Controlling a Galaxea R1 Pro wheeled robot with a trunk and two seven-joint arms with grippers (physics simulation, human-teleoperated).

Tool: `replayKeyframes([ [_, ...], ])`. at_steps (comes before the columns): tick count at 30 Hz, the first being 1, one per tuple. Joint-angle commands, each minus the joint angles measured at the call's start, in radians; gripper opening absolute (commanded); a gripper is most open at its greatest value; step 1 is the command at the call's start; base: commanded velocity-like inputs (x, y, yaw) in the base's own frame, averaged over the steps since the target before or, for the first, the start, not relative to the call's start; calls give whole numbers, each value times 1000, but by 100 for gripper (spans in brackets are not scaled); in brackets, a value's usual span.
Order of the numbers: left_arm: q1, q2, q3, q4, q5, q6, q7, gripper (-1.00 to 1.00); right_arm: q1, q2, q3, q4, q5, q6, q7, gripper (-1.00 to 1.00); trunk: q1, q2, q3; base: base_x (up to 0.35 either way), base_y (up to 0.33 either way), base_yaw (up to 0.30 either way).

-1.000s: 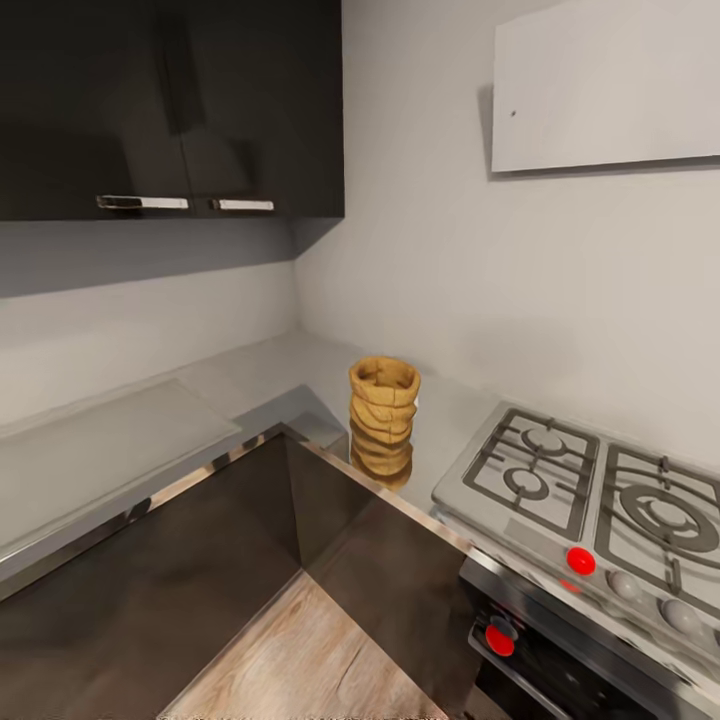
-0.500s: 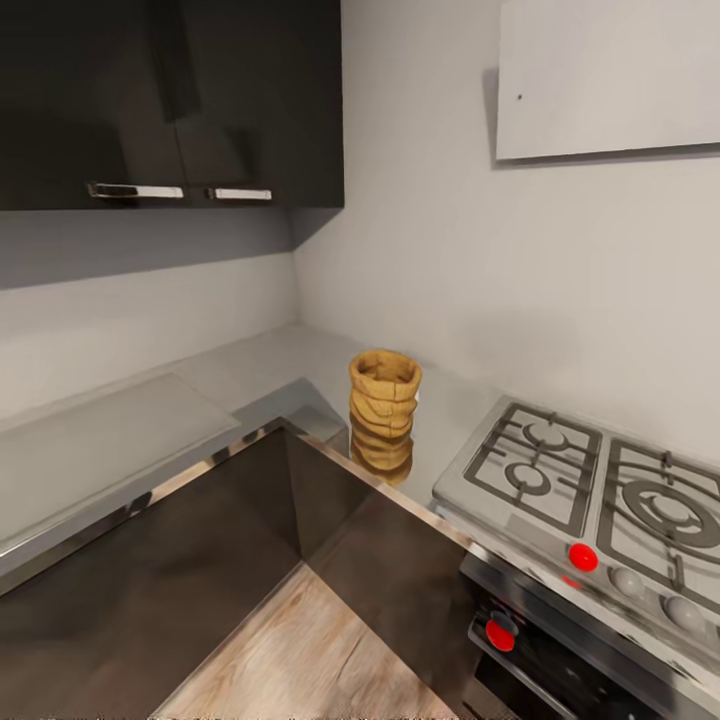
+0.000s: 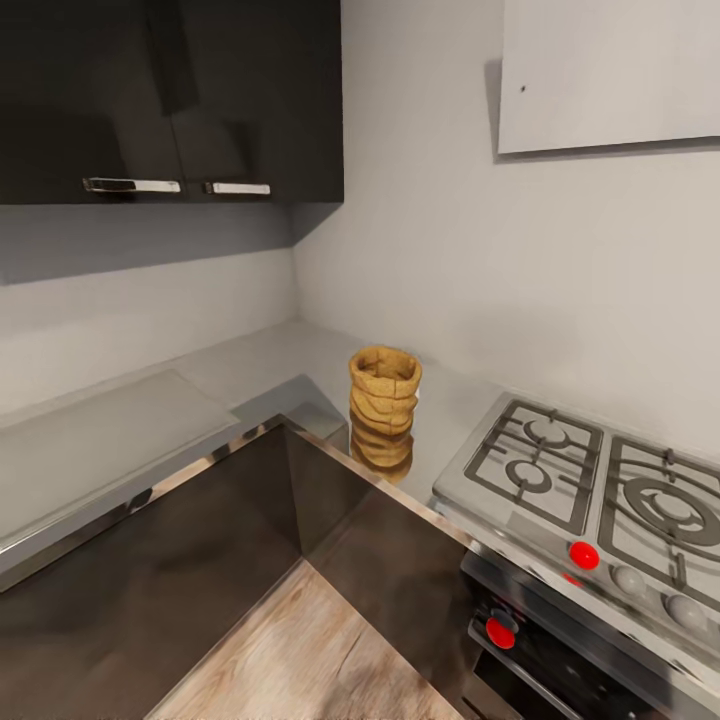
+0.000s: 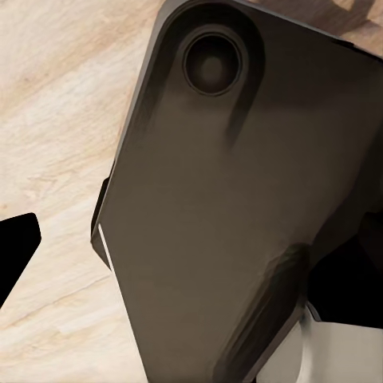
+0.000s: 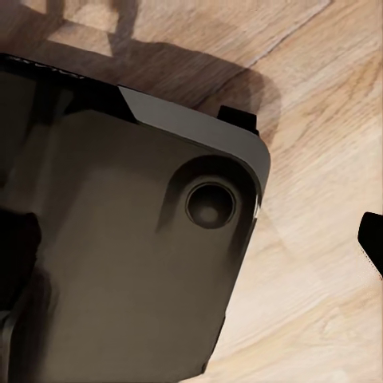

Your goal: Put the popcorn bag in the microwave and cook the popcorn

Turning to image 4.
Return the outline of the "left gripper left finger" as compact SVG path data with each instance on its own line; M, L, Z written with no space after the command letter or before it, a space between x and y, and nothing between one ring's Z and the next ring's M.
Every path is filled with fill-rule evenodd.
M0 309L40 243L33 212L0 221Z

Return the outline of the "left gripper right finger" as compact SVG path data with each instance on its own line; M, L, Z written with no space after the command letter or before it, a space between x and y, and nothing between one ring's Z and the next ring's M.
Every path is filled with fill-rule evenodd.
M383 215L366 212L357 240L383 276Z

